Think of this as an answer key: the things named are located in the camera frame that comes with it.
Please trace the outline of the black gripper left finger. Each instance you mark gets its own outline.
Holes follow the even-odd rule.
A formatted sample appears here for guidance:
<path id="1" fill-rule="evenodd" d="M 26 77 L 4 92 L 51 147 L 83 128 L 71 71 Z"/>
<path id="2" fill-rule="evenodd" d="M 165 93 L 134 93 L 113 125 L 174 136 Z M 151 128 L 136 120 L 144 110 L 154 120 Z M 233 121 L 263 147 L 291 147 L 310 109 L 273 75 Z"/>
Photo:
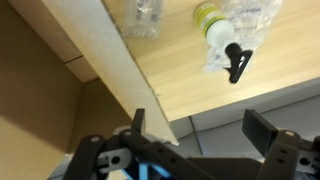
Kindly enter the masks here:
<path id="1" fill-rule="evenodd" d="M 159 141 L 142 135 L 145 110 L 137 109 L 129 128 L 106 139 L 95 134 L 84 137 L 62 180 L 106 180 L 121 170 L 129 180 L 214 180 L 196 164 Z"/>

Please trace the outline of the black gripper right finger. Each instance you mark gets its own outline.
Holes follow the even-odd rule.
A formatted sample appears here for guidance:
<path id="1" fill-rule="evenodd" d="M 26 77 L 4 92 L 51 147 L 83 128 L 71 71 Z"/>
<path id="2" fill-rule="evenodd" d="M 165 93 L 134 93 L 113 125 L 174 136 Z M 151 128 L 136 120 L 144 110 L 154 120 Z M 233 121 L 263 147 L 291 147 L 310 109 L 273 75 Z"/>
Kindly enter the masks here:
<path id="1" fill-rule="evenodd" d="M 253 109 L 244 112 L 242 132 L 264 157 L 256 180 L 295 180 L 297 172 L 320 180 L 320 136 L 278 129 Z"/>

